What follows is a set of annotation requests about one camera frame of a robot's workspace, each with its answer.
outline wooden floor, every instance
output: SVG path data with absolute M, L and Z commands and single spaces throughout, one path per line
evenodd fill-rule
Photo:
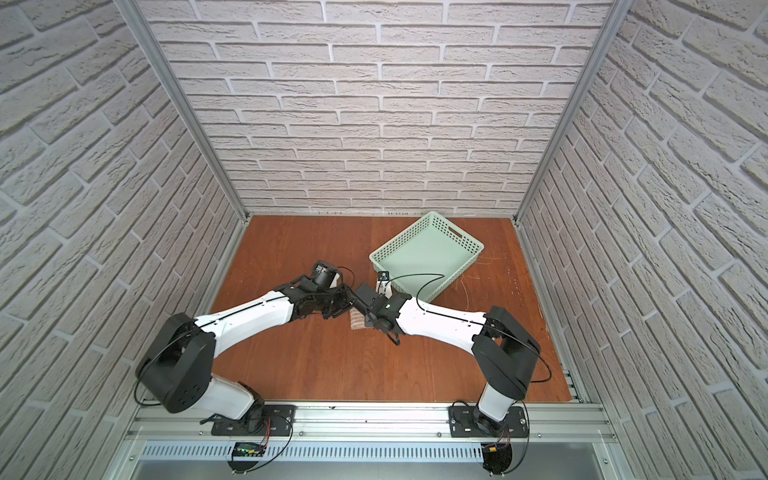
M 316 260 L 346 266 L 357 283 L 375 287 L 368 255 L 414 218 L 254 217 L 250 221 L 214 312 L 252 300 L 309 273 Z M 531 384 L 530 402 L 568 402 L 557 354 L 547 331 L 518 238 L 507 219 L 452 219 L 483 242 L 480 258 L 432 303 L 487 312 L 503 306 L 541 344 L 552 380 Z M 347 283 L 351 278 L 346 276 Z M 467 352 L 421 336 L 393 345 L 374 329 L 352 330 L 349 314 L 310 316 L 259 333 L 228 349 L 214 372 L 241 381 L 266 399 L 477 401 L 485 378 Z M 539 363 L 534 379 L 546 376 Z

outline metal vent panel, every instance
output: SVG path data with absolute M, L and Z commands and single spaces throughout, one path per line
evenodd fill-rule
M 150 440 L 141 460 L 230 460 L 235 442 Z M 270 442 L 268 460 L 285 442 Z M 439 462 L 482 463 L 476 442 L 292 442 L 275 462 Z

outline metal rail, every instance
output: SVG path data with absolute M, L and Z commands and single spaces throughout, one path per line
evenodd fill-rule
M 271 402 L 296 405 L 293 441 L 483 442 L 452 439 L 449 403 Z M 529 403 L 531 442 L 615 442 L 600 404 Z M 212 437 L 207 415 L 194 409 L 170 414 L 161 407 L 139 409 L 128 440 L 246 440 Z
M 544 154 L 541 156 L 541 161 L 539 162 L 538 167 L 536 167 L 533 179 L 531 180 L 531 183 L 528 184 L 528 188 L 525 189 L 525 193 L 520 202 L 520 207 L 518 207 L 518 211 L 515 213 L 515 225 L 520 224 L 525 212 L 531 206 L 534 195 L 538 192 L 541 182 L 544 181 L 544 175 L 547 173 L 549 165 L 554 161 L 554 156 L 557 154 L 558 148 L 560 148 L 560 144 L 565 138 L 566 132 L 568 132 L 568 128 L 576 118 L 581 103 L 584 101 L 584 98 L 586 98 L 594 78 L 598 75 L 600 66 L 603 65 L 603 60 L 608 54 L 608 50 L 611 49 L 611 45 L 616 38 L 619 28 L 621 28 L 621 25 L 624 23 L 624 18 L 627 16 L 627 12 L 629 12 L 632 1 L 633 0 L 614 0 L 611 10 L 605 17 L 605 22 L 603 22 L 598 38 L 594 41 L 594 45 L 592 45 L 592 49 L 589 51 L 587 61 L 584 63 L 584 68 L 581 69 L 581 73 L 576 79 L 571 96 L 568 97 L 568 101 L 565 103 L 563 114 L 560 116 L 560 120 L 554 128 L 554 132 L 552 132 L 552 136 L 549 138 L 549 142 L 544 150 Z
M 200 148 L 200 152 L 203 154 L 208 167 L 210 167 L 210 171 L 219 182 L 224 196 L 227 197 L 240 221 L 245 223 L 248 218 L 248 212 L 240 200 L 240 196 L 237 195 L 227 172 L 224 170 L 221 160 L 216 155 L 216 150 L 205 133 L 200 119 L 194 113 L 192 104 L 184 93 L 179 79 L 170 67 L 170 62 L 165 57 L 160 42 L 154 37 L 147 18 L 144 17 L 136 0 L 114 0 L 114 2 L 123 14 L 125 24 L 133 32 L 136 42 L 144 50 L 149 65 L 154 69 L 154 73 L 165 88 L 166 93 L 168 93 L 171 103 L 174 104 L 174 107 L 179 112 L 179 117 L 181 117 L 184 125 L 187 126 L 197 147 Z

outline black motor housing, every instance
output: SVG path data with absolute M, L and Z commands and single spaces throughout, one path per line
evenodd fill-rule
M 493 306 L 484 317 L 486 326 L 473 338 L 472 353 L 494 390 L 511 399 L 523 400 L 541 347 L 506 309 Z M 501 335 L 499 330 L 517 340 L 504 335 L 502 344 L 498 345 L 494 338 Z
M 204 332 L 185 313 L 177 313 L 165 321 L 140 358 L 136 378 L 168 412 L 183 412 L 208 388 L 215 346 L 213 333 Z

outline aluminum frame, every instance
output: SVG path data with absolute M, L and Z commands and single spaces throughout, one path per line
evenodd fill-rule
M 614 0 L 611 10 L 605 16 L 605 21 L 600 28 L 600 33 L 598 33 L 598 37 L 595 39 L 592 49 L 587 56 L 587 61 L 584 63 L 584 67 L 581 69 L 581 72 L 576 79 L 574 89 L 571 92 L 571 96 L 568 97 L 568 101 L 565 103 L 560 120 L 554 127 L 552 136 L 549 137 L 549 142 L 541 156 L 541 161 L 536 167 L 531 183 L 528 184 L 528 188 L 525 189 L 518 211 L 515 212 L 515 224 L 520 223 L 525 212 L 531 206 L 533 197 L 536 195 L 536 192 L 538 192 L 541 182 L 544 181 L 544 175 L 547 173 L 549 165 L 554 161 L 554 156 L 557 154 L 563 139 L 565 139 L 565 134 L 568 131 L 568 128 L 573 123 L 579 107 L 587 97 L 587 93 L 592 86 L 594 78 L 598 76 L 600 66 L 603 65 L 603 60 L 608 55 L 608 50 L 611 48 L 611 45 L 616 38 L 616 34 L 619 32 L 619 28 L 621 28 L 621 25 L 624 23 L 627 12 L 629 12 L 629 8 L 632 6 L 632 1 L 633 0 Z
M 157 41 L 152 33 L 149 22 L 141 11 L 141 7 L 139 7 L 136 0 L 114 0 L 114 3 L 118 6 L 120 13 L 123 14 L 125 24 L 133 32 L 136 42 L 147 56 L 147 61 L 154 69 L 157 79 L 160 80 L 161 85 L 168 93 L 170 102 L 179 112 L 179 117 L 184 122 L 184 125 L 187 126 L 197 147 L 200 148 L 200 152 L 203 154 L 208 167 L 210 167 L 210 171 L 219 182 L 224 196 L 227 197 L 240 221 L 245 223 L 248 219 L 248 211 L 243 205 L 242 200 L 240 200 L 240 196 L 232 185 L 227 172 L 224 170 L 219 156 L 216 155 L 216 149 L 214 149 L 210 138 L 205 133 L 200 119 L 197 118 L 189 98 L 184 93 L 179 79 L 170 66 L 170 62 L 165 57 L 160 42 Z
M 227 246 L 224 248 L 224 252 L 221 254 L 219 264 L 214 270 L 214 274 L 210 277 L 208 287 L 205 289 L 203 298 L 200 300 L 200 305 L 197 306 L 195 316 L 207 315 L 211 313 L 211 309 L 214 307 L 214 301 L 221 290 L 221 285 L 224 283 L 224 278 L 227 276 L 227 272 L 230 271 L 230 266 L 235 259 L 237 250 L 240 248 L 240 243 L 243 241 L 243 236 L 250 225 L 250 217 L 245 222 L 238 222 L 232 229 Z
M 518 241 L 520 243 L 520 249 L 523 252 L 523 258 L 525 258 L 525 264 L 528 265 L 528 272 L 531 274 L 531 280 L 533 280 L 533 288 L 538 297 L 539 305 L 541 306 L 541 313 L 544 317 L 544 322 L 547 324 L 547 329 L 553 334 L 550 335 L 552 343 L 554 343 L 554 350 L 558 353 L 560 364 L 563 368 L 568 370 L 571 375 L 571 380 L 574 383 L 574 389 L 576 390 L 576 396 L 580 402 L 593 402 L 596 399 L 590 399 L 584 380 L 581 378 L 581 374 L 576 367 L 574 361 L 573 352 L 571 347 L 563 337 L 563 329 L 560 327 L 560 323 L 557 321 L 557 310 L 552 304 L 547 288 L 544 285 L 544 279 L 541 277 L 541 273 L 536 267 L 533 251 L 531 250 L 530 240 L 528 239 L 528 232 L 523 225 L 516 225 L 512 222 L 512 226 L 518 234 Z
M 296 406 L 292 445 L 325 442 L 408 442 L 410 445 L 465 445 L 487 442 L 485 437 L 454 439 L 450 435 L 447 402 L 270 402 Z M 614 455 L 616 435 L 601 404 L 526 403 L 531 427 L 529 442 L 585 442 L 596 445 L 598 458 Z M 195 409 L 170 414 L 161 407 L 137 411 L 104 478 L 127 480 L 133 475 L 147 442 L 157 440 L 210 442 L 253 440 L 253 437 L 214 437 L 212 425 L 200 425 L 205 415 Z M 513 439 L 515 443 L 524 439 Z M 604 468 L 604 475 L 611 469 Z M 605 476 L 605 478 L 622 478 Z

